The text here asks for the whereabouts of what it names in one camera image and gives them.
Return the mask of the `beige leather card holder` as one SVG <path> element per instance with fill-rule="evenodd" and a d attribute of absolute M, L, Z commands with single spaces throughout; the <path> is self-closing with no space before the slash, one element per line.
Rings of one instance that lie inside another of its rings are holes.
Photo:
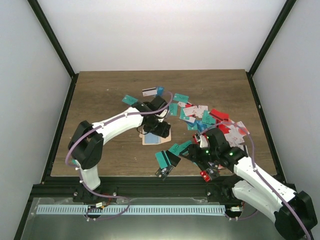
<path fill-rule="evenodd" d="M 152 133 L 147 133 L 147 134 L 140 133 L 139 137 L 142 139 L 142 144 L 144 146 L 160 145 L 160 144 L 170 142 L 172 140 L 171 132 L 169 132 L 168 137 L 165 137 L 165 138 L 157 136 Z"/>

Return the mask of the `black card front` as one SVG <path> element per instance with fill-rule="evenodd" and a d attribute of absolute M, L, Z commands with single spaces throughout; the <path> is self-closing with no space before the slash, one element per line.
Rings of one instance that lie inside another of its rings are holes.
<path fill-rule="evenodd" d="M 164 181 L 168 175 L 171 173 L 171 171 L 174 169 L 174 166 L 170 165 L 170 166 L 167 166 L 165 168 L 159 168 L 156 172 L 155 172 L 155 176 Z"/>

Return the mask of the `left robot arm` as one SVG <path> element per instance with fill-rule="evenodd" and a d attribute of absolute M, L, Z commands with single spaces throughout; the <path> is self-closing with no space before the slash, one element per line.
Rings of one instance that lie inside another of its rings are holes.
<path fill-rule="evenodd" d="M 102 196 L 98 163 L 102 158 L 104 145 L 120 134 L 139 127 L 161 138 L 168 137 L 171 125 L 164 119 L 171 102 L 172 100 L 167 102 L 156 96 L 150 102 L 137 101 L 108 119 L 94 123 L 85 120 L 79 123 L 68 144 L 65 164 L 69 166 L 69 159 L 74 160 L 80 183 L 86 188 L 84 195 L 89 201 L 97 202 Z"/>

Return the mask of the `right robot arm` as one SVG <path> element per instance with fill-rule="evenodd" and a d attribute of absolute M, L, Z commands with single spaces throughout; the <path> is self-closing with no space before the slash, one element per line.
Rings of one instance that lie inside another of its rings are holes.
<path fill-rule="evenodd" d="M 217 176 L 217 165 L 230 170 L 233 175 L 222 188 L 225 200 L 248 203 L 268 217 L 286 240 L 311 239 L 310 231 L 318 220 L 305 191 L 297 192 L 265 172 L 244 150 L 230 146 L 219 128 L 197 133 L 195 141 L 179 155 L 195 163 L 206 182 Z"/>

